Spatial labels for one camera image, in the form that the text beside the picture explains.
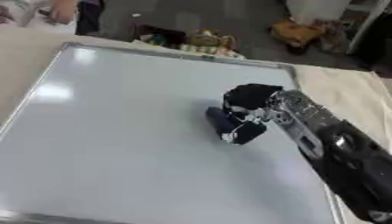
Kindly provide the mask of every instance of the yellow object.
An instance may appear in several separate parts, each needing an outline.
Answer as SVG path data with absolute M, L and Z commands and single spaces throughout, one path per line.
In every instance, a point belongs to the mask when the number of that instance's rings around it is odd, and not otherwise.
M 326 29 L 323 25 L 304 26 L 288 19 L 271 26 L 273 37 L 295 47 L 306 46 L 325 32 Z

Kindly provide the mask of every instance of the white surface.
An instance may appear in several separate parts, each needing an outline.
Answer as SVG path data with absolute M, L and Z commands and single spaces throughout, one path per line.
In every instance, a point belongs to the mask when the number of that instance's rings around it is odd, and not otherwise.
M 287 0 L 291 16 L 301 25 L 315 19 L 339 20 L 351 0 Z
M 322 183 L 275 125 L 244 147 L 207 106 L 275 69 L 68 49 L 0 143 L 0 209 L 143 223 L 333 223 Z

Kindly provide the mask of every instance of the whiteboard frame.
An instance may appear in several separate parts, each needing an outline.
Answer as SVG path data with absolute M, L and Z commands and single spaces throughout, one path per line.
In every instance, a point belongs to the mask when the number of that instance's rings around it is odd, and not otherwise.
M 3 140 L 4 135 L 6 134 L 6 130 L 12 125 L 12 122 L 16 118 L 18 112 L 23 109 L 24 105 L 28 101 L 29 97 L 35 91 L 35 89 L 39 86 L 41 81 L 47 76 L 48 71 L 51 69 L 53 64 L 56 63 L 57 59 L 61 56 L 61 54 L 68 47 L 93 47 L 100 48 L 112 51 L 133 53 L 139 55 L 147 55 L 147 56 L 156 56 L 156 57 L 166 57 L 166 58 L 174 58 L 174 59 L 182 59 L 182 60 L 199 60 L 205 62 L 213 62 L 213 63 L 221 63 L 221 64 L 231 64 L 231 65 L 239 65 L 245 67 L 264 67 L 264 68 L 272 68 L 278 70 L 284 70 L 292 79 L 292 83 L 294 88 L 300 89 L 298 82 L 296 81 L 296 71 L 295 68 L 290 64 L 272 62 L 272 61 L 261 61 L 261 60 L 240 60 L 240 59 L 230 59 L 230 58 L 221 58 L 214 57 L 213 55 L 192 55 L 192 54 L 182 54 L 181 52 L 158 52 L 153 50 L 141 50 L 136 48 L 121 48 L 121 47 L 113 47 L 113 46 L 104 46 L 104 45 L 95 45 L 89 43 L 82 42 L 65 42 L 59 51 L 56 53 L 55 57 L 51 61 L 51 63 L 46 67 L 46 69 L 42 72 L 39 78 L 32 84 L 30 89 L 26 92 L 21 102 L 14 108 L 13 112 L 8 116 L 3 125 L 0 126 L 0 142 Z M 325 188 L 325 197 L 328 201 L 329 207 L 331 209 L 331 215 L 334 223 L 336 224 L 347 224 L 345 219 L 345 215 L 343 214 L 343 208 L 340 203 L 340 199 L 336 194 L 334 194 L 327 185 L 324 184 Z M 18 213 L 17 211 L 0 211 L 0 221 L 5 222 L 39 222 L 39 223 L 50 223 L 50 222 L 61 222 L 64 224 L 79 224 L 79 223 L 87 223 L 87 224 L 126 224 L 122 222 L 115 221 L 106 221 L 106 220 L 90 220 L 90 219 L 79 219 L 74 217 L 62 217 L 62 216 L 53 216 L 53 215 L 44 215 L 39 213 Z

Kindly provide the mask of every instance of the floor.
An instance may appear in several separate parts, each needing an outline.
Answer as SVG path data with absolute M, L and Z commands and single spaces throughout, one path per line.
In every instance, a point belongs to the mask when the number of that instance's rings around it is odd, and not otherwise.
M 281 0 L 127 0 L 137 23 L 191 32 L 199 28 L 231 34 L 238 50 L 252 60 L 272 60 L 321 67 L 355 69 L 345 56 L 330 55 L 311 48 L 304 56 L 288 54 L 284 45 L 266 29 L 287 18 Z

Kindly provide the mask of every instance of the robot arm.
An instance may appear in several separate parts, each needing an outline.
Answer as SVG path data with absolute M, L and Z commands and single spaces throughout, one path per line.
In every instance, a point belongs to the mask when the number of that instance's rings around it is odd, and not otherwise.
M 275 122 L 316 173 L 364 221 L 392 223 L 392 156 L 351 123 L 299 91 L 260 84 L 224 95 L 207 119 L 231 144 L 246 144 Z

